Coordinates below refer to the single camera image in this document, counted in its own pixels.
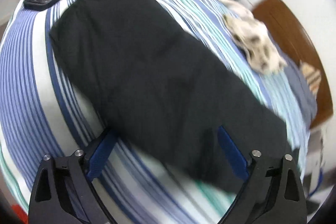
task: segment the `black cloth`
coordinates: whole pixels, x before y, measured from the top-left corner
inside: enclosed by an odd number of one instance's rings
[[[194,179],[242,185],[220,125],[246,159],[290,152],[285,123],[155,0],[78,0],[50,37],[58,65],[121,137]]]

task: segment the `metal screw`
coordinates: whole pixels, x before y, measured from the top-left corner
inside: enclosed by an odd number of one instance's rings
[[[50,154],[45,154],[43,156],[43,160],[50,160],[51,159],[51,155]]]
[[[292,160],[293,157],[292,157],[290,154],[286,154],[286,155],[285,155],[285,159],[286,159],[286,160]]]
[[[75,151],[75,156],[80,157],[84,155],[84,151],[82,149],[78,149]]]
[[[252,151],[252,155],[255,156],[255,157],[260,157],[261,156],[261,152],[258,151],[258,150],[253,150]]]

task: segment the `blue striped bedding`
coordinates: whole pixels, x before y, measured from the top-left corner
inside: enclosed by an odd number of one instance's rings
[[[0,167],[26,212],[43,155],[70,155],[104,128],[88,100],[57,66],[48,37],[53,23],[74,1],[61,0],[36,12],[23,9],[21,0],[0,44]],[[251,70],[221,19],[231,12],[217,0],[156,1],[285,120],[288,141],[293,149],[300,148],[303,169],[309,132],[288,79],[283,72],[260,76]],[[118,223],[217,223],[235,198],[192,181],[122,141],[93,184]]]

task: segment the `small white object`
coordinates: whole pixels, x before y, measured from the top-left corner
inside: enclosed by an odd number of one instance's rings
[[[78,149],[75,151],[75,156],[80,157],[84,155],[84,151],[82,149]]]
[[[241,18],[254,18],[252,12],[249,9],[234,0],[219,1],[222,2],[228,9],[235,12]]]
[[[252,155],[255,157],[260,157],[261,156],[261,152],[259,150],[253,150],[252,151]]]
[[[43,160],[47,161],[47,160],[50,160],[51,159],[51,155],[50,154],[45,154],[43,156]]]
[[[291,160],[293,160],[293,157],[290,154],[286,154],[285,159],[291,161]]]

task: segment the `bed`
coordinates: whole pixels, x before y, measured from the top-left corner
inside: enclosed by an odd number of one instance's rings
[[[61,0],[42,12],[23,9],[22,1],[0,45],[0,166],[11,193],[27,212],[43,155],[71,155],[97,137],[104,123],[57,66],[48,36],[75,0]],[[217,0],[157,1],[285,120],[288,141],[292,149],[299,148],[303,177],[310,132],[286,74],[261,77],[251,70],[222,21],[222,15],[231,12]],[[267,18],[262,5],[254,13]],[[192,181],[122,141],[93,185],[118,223],[217,223],[235,198]],[[80,208],[76,211],[85,220]]]

